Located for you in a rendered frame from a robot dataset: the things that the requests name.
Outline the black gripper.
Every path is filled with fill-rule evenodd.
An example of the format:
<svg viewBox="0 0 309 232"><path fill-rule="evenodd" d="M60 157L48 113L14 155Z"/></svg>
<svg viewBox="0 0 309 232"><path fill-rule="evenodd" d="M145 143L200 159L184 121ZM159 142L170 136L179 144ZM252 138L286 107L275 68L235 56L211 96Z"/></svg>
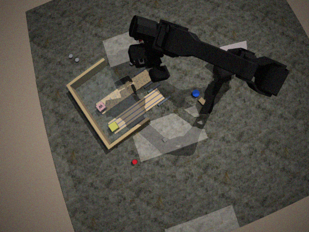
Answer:
<svg viewBox="0 0 309 232"><path fill-rule="evenodd" d="M151 68L149 70L149 76L152 82L164 81L169 79L170 74L166 65L160 66L162 64L161 58L164 56L161 53L158 53L157 49L152 48L153 41L150 42L151 46L150 51L153 52L154 58L151 63L146 64L145 68Z"/></svg>

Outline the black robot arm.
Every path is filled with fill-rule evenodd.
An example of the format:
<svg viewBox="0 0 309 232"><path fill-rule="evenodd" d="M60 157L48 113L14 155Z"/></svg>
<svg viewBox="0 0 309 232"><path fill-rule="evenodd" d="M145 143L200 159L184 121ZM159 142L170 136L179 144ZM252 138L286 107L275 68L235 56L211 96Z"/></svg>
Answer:
<svg viewBox="0 0 309 232"><path fill-rule="evenodd" d="M128 55L136 68L144 67L154 58L152 48L169 57L194 56L218 66L247 82L258 94L277 96L290 70L268 57L256 58L255 53L244 48L227 51L201 41L189 28L160 19L160 23L134 15L129 26L129 36L148 41L145 44L132 44ZM251 81L255 77L254 82Z"/></svg>

